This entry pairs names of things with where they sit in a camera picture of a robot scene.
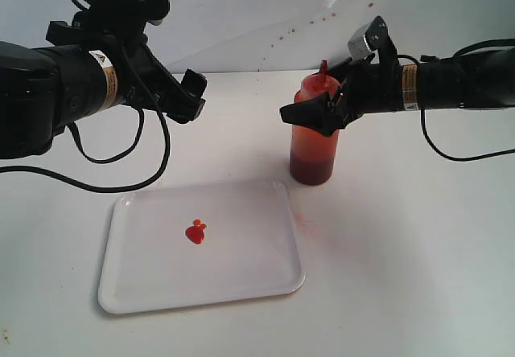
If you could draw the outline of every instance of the red stain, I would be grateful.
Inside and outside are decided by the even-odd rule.
[[[186,236],[194,244],[201,244],[204,240],[204,230],[208,225],[200,221],[200,219],[193,220],[193,225],[186,229]]]

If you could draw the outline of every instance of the red squeeze bottle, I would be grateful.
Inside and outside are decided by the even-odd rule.
[[[328,75],[328,62],[324,59],[318,73],[304,78],[294,102],[307,101],[329,92],[333,97],[340,86],[336,78]],[[325,137],[314,130],[294,125],[291,134],[290,172],[295,180],[309,186],[318,186],[329,180],[335,161],[337,130]]]

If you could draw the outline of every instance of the white backdrop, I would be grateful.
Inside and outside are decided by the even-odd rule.
[[[329,7],[333,1],[171,0],[165,23],[147,33],[174,72],[313,68],[346,55],[349,36],[376,14],[399,50],[415,55],[515,36],[515,0],[337,0]],[[0,0],[0,39],[43,46],[48,21],[70,21],[75,11],[68,0]]]

